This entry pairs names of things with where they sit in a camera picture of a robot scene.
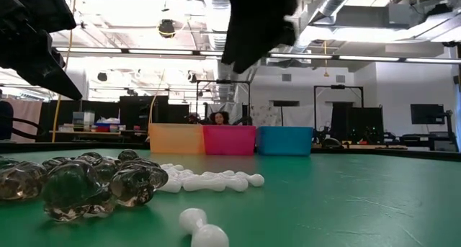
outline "person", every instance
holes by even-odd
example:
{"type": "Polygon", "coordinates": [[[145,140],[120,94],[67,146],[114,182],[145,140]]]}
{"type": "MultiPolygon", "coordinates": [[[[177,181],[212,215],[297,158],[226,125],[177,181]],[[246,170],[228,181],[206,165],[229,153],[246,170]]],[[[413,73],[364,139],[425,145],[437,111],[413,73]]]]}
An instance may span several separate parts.
{"type": "Polygon", "coordinates": [[[229,125],[229,113],[226,111],[212,113],[210,119],[214,125],[229,125]]]}

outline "ceiling light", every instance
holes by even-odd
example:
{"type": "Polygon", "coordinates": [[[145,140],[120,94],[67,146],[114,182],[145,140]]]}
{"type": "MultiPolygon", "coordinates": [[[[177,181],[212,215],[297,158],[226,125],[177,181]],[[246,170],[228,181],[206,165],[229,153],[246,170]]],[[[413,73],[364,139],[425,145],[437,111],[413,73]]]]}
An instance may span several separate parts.
{"type": "Polygon", "coordinates": [[[329,60],[331,55],[294,54],[294,53],[271,53],[271,57],[284,59],[322,59],[329,60]]]}
{"type": "Polygon", "coordinates": [[[407,58],[406,63],[441,63],[441,64],[461,64],[461,60],[455,59],[434,59],[434,58],[407,58]]]}
{"type": "MultiPolygon", "coordinates": [[[[67,52],[68,48],[56,48],[58,52],[67,52]]],[[[72,53],[121,53],[116,48],[71,48],[72,53]]]]}
{"type": "Polygon", "coordinates": [[[202,51],[200,55],[203,56],[223,56],[223,52],[220,51],[202,51]]]}
{"type": "Polygon", "coordinates": [[[397,57],[375,57],[375,56],[353,56],[353,55],[341,55],[339,60],[368,60],[368,61],[398,61],[400,58],[397,57]]]}
{"type": "Polygon", "coordinates": [[[192,55],[191,50],[147,50],[147,49],[130,49],[130,53],[154,54],[154,55],[192,55]]]}

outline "monitor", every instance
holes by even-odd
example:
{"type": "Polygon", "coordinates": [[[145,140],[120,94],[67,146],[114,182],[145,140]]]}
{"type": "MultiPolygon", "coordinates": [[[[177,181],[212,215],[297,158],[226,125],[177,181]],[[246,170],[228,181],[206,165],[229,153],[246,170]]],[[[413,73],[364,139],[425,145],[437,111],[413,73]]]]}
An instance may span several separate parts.
{"type": "Polygon", "coordinates": [[[413,125],[444,125],[443,104],[412,104],[411,124],[413,125]]]}

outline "cable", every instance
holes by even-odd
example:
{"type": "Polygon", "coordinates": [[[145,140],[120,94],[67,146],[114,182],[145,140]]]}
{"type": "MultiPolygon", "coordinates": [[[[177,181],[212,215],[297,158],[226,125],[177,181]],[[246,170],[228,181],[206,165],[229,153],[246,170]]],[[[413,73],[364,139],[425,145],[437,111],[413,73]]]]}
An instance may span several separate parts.
{"type": "MultiPolygon", "coordinates": [[[[72,16],[75,14],[76,11],[76,0],[72,1],[72,16]]],[[[67,48],[66,54],[66,66],[64,67],[64,72],[67,73],[67,67],[69,66],[69,56],[71,55],[71,48],[72,48],[72,39],[73,39],[73,30],[69,35],[69,47],[67,48]]],[[[51,143],[54,143],[56,140],[56,124],[58,123],[58,114],[59,114],[59,106],[61,105],[61,95],[58,96],[58,103],[56,103],[56,111],[55,111],[55,119],[53,121],[53,136],[51,138],[51,143]]]]}
{"type": "Polygon", "coordinates": [[[410,7],[411,7],[416,13],[418,13],[418,14],[420,14],[420,15],[423,15],[423,16],[425,15],[424,13],[419,12],[419,11],[416,9],[415,5],[410,4],[410,7]]]}
{"type": "Polygon", "coordinates": [[[151,102],[151,110],[149,111],[148,124],[151,124],[151,123],[152,123],[152,109],[153,109],[153,105],[155,104],[158,91],[160,91],[161,82],[164,80],[164,75],[165,75],[165,69],[164,69],[164,71],[163,71],[162,74],[161,74],[161,78],[160,78],[160,82],[158,83],[158,87],[157,87],[157,90],[156,90],[156,94],[153,96],[153,99],[152,99],[152,102],[151,102]]]}
{"type": "MultiPolygon", "coordinates": [[[[326,40],[323,42],[323,49],[324,53],[326,54],[326,40]]],[[[329,77],[330,75],[328,74],[328,60],[325,59],[325,74],[323,75],[324,77],[329,77]]]]}

